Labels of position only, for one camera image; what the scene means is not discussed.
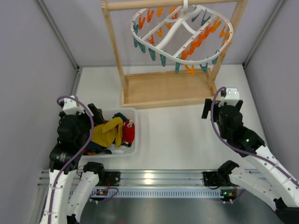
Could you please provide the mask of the mustard yellow sock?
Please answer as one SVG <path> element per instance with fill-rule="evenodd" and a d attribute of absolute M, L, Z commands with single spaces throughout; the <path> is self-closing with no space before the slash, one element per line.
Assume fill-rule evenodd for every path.
<path fill-rule="evenodd" d="M 105 124 L 98 125 L 94 128 L 91 141 L 108 148 L 116 140 L 117 134 L 116 127 L 108 127 Z"/>
<path fill-rule="evenodd" d="M 107 147 L 113 142 L 117 147 L 122 143 L 122 127 L 123 120 L 120 117 L 115 117 L 101 127 L 101 134 L 105 137 Z"/>

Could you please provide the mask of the white clip hanger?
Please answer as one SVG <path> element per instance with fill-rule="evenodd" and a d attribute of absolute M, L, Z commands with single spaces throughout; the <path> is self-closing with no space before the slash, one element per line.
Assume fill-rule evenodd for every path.
<path fill-rule="evenodd" d="M 207 72 L 230 46 L 234 28 L 231 21 L 202 5 L 144 8 L 131 19 L 134 47 L 148 53 L 152 61 L 184 67 L 191 76 L 195 69 Z"/>

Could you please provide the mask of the dark patterned sock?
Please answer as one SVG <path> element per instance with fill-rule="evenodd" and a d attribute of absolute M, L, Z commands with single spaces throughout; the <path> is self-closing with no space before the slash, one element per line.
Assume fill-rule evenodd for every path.
<path fill-rule="evenodd" d="M 112 151 L 90 141 L 83 150 L 83 155 L 112 154 Z"/>

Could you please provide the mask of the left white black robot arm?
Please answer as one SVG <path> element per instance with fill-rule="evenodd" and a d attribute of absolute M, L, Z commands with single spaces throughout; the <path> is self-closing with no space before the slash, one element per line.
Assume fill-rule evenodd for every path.
<path fill-rule="evenodd" d="M 90 129 L 104 122 L 100 109 L 94 104 L 89 104 L 88 108 L 92 116 L 79 108 L 72 113 L 63 110 L 59 114 L 57 143 L 50 153 L 49 190 L 42 224 L 78 224 L 93 188 L 104 181 L 104 165 L 88 162 L 83 167 L 79 184 L 73 193 L 70 192 L 83 149 L 88 145 Z"/>

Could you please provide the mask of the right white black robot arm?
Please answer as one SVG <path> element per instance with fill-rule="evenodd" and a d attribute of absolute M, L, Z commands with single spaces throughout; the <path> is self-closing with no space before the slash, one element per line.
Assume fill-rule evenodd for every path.
<path fill-rule="evenodd" d="M 263 139 L 243 124 L 242 100 L 232 105 L 207 98 L 202 119 L 211 116 L 212 127 L 220 140 L 250 163 L 263 176 L 260 179 L 232 160 L 214 172 L 206 186 L 236 185 L 266 203 L 284 224 L 299 222 L 299 182 L 275 158 Z"/>

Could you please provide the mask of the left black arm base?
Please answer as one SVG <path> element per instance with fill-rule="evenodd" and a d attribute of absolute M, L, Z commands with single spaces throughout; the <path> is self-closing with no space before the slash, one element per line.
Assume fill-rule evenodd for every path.
<path fill-rule="evenodd" d="M 106 187 L 118 187 L 121 179 L 121 172 L 106 171 L 99 185 Z"/>

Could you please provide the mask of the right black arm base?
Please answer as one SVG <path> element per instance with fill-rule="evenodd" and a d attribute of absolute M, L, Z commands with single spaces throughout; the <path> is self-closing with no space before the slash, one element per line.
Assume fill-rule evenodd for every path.
<path fill-rule="evenodd" d="M 228 187 L 233 186 L 227 174 L 218 171 L 203 172 L 204 185 L 206 187 Z"/>

